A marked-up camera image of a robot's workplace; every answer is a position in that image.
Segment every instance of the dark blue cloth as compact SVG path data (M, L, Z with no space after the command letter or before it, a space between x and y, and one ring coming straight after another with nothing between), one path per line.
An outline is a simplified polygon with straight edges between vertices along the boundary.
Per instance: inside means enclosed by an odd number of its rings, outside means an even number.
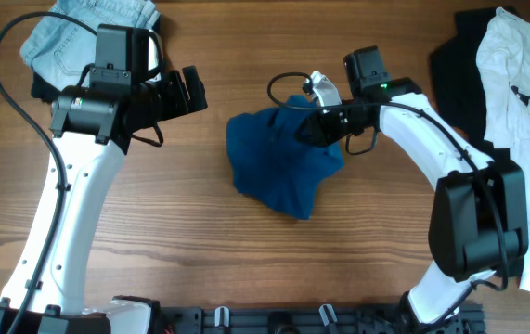
M303 96L288 104L309 106ZM315 148L294 139L309 111L272 108L227 123L227 156L242 194L299 219L310 218L318 184L344 165L337 143Z

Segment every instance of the wooden tabletop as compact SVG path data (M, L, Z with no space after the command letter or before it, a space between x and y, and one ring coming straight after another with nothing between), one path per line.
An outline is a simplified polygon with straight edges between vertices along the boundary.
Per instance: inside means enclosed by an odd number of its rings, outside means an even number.
M0 29L48 0L0 0ZM409 76L433 98L428 55L456 34L453 13L502 1L161 3L167 54L196 65L205 111L161 124L163 148L133 142L106 198L89 258L88 304L135 295L205 308L395 302L432 260L427 231L433 191L394 142L381 136L364 156L317 190L309 221L238 194L226 155L227 120L271 107L265 87L284 71L320 70L343 97L342 59L378 45L393 78ZM508 1L530 21L530 2ZM33 100L19 47L35 20L10 32L0 75L44 128L49 107ZM300 92L297 80L280 96ZM42 192L48 152L0 97L0 291L12 273ZM490 333L530 333L530 293L479 288Z

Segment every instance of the light blue towel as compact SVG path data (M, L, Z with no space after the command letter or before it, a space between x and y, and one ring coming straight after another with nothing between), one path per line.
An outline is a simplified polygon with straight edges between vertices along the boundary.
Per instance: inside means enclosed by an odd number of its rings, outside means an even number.
M101 23L151 29L160 17L146 0L58 0L51 12L68 15L93 29ZM96 59L96 37L64 19L43 18L20 50L27 66L62 90L77 84L83 67Z

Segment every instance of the wooden surface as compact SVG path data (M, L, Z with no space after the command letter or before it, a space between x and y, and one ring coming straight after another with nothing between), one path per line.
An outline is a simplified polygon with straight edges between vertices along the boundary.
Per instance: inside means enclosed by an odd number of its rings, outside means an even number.
M530 21L530 2L511 1ZM45 0L1 0L0 29ZM409 76L432 96L428 55L455 34L452 13L499 1L166 3L167 53L195 64L209 108L162 123L163 148L134 142L112 185L89 259L89 304L128 294L163 305L338 305L395 302L431 261L427 229L433 192L393 142L345 156L323 182L309 221L272 212L236 192L226 157L226 122L271 106L268 80L320 70L349 89L342 58L378 45L394 78ZM34 25L3 42L7 90L47 127L48 106L29 96L31 72L18 50ZM298 81L279 95L298 93ZM0 291L17 263L42 191L48 152L0 97ZM485 305L491 333L530 333L530 293L516 284L471 300Z

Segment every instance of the blue cloth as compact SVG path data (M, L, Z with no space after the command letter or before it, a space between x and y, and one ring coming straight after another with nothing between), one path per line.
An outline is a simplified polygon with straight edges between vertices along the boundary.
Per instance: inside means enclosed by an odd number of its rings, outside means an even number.
M303 96L289 104L309 106ZM299 219L310 218L318 184L344 165L337 143L315 148L295 140L308 111L273 108L241 114L227 123L227 156L242 194Z
M95 30L101 23L151 29L160 17L149 0L58 0L50 11L78 19ZM77 84L83 67L95 61L96 37L64 19L45 17L19 53L25 65L61 91Z

